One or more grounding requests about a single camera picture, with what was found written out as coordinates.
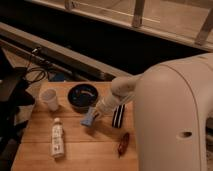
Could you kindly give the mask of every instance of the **railing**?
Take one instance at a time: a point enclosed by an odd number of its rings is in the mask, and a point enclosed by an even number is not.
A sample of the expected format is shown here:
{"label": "railing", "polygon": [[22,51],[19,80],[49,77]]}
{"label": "railing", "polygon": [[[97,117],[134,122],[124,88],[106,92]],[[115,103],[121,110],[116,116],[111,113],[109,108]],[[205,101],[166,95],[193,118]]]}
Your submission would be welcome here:
{"label": "railing", "polygon": [[27,0],[213,51],[213,0]]}

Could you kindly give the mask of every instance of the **black bowl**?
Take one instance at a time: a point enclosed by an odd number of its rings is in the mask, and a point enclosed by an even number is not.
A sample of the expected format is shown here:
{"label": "black bowl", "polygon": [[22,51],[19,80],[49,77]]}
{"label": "black bowl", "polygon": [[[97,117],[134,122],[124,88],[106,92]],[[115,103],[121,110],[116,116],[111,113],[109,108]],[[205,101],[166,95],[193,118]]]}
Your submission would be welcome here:
{"label": "black bowl", "polygon": [[71,88],[68,100],[77,112],[86,112],[90,106],[95,105],[98,99],[97,89],[90,84],[78,84]]}

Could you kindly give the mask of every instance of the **black wire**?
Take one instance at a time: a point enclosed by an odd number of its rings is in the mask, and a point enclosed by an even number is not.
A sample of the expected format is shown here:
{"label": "black wire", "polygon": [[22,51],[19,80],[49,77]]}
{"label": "black wire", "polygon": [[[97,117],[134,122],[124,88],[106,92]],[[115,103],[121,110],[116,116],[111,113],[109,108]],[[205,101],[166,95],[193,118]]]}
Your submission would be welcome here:
{"label": "black wire", "polygon": [[[30,64],[32,63],[32,59],[33,57],[36,57],[36,55],[38,54],[38,51],[36,49],[34,49],[30,56],[29,56],[29,63],[27,65],[27,73],[25,75],[25,80],[29,83],[29,84],[33,84],[36,83],[38,81],[43,80],[44,78],[47,78],[48,81],[50,81],[50,74],[57,74],[57,73],[63,73],[61,70],[59,69],[55,69],[53,68],[53,64],[49,61],[42,61],[42,66],[41,67],[34,67],[34,68],[30,68]],[[38,72],[38,74],[36,75],[35,79],[33,80],[28,80],[27,79],[27,75],[33,72]]]}
{"label": "black wire", "polygon": [[[38,72],[38,74],[36,75],[35,79],[33,80],[29,80],[27,79],[27,75],[30,74],[30,73],[33,73],[33,72]],[[43,80],[44,78],[47,77],[47,71],[41,67],[34,67],[34,68],[31,68],[27,71],[26,75],[25,75],[25,80],[27,80],[27,82],[29,84],[33,84],[33,83],[36,83],[38,81],[41,81]]]}

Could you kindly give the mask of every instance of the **cable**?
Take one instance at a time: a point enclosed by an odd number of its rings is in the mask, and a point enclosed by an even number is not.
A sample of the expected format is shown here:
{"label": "cable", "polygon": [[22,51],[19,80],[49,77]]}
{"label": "cable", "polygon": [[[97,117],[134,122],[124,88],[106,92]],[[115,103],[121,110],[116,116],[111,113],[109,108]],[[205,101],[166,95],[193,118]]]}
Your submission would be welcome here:
{"label": "cable", "polygon": [[[30,65],[32,63],[32,59],[36,59],[36,56],[39,54],[40,51],[41,51],[41,47],[37,47],[37,48],[33,49],[30,53],[29,63],[27,65],[27,73],[25,75],[25,80],[29,84],[36,83],[38,81],[43,80],[44,78],[47,78],[48,81],[50,81],[50,74],[63,73],[63,74],[68,76],[67,73],[61,71],[60,69],[54,68],[53,64],[50,61],[47,61],[47,60],[40,60],[39,61],[40,67],[30,68]],[[35,78],[33,80],[29,80],[27,78],[27,75],[32,74],[32,73],[36,73],[36,72],[38,74],[35,76]]]}
{"label": "cable", "polygon": [[30,56],[29,56],[29,63],[26,66],[27,70],[29,69],[30,64],[32,62],[32,57],[36,57],[40,51],[41,51],[41,47],[37,47],[31,51]]}

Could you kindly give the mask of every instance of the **white cup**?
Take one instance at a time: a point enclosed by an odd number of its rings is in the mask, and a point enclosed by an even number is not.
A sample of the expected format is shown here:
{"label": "white cup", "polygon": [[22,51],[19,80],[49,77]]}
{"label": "white cup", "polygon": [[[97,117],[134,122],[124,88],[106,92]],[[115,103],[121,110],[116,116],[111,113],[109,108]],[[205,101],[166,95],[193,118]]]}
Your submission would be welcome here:
{"label": "white cup", "polygon": [[56,111],[59,108],[56,91],[47,89],[41,94],[41,100],[47,104],[50,111]]}

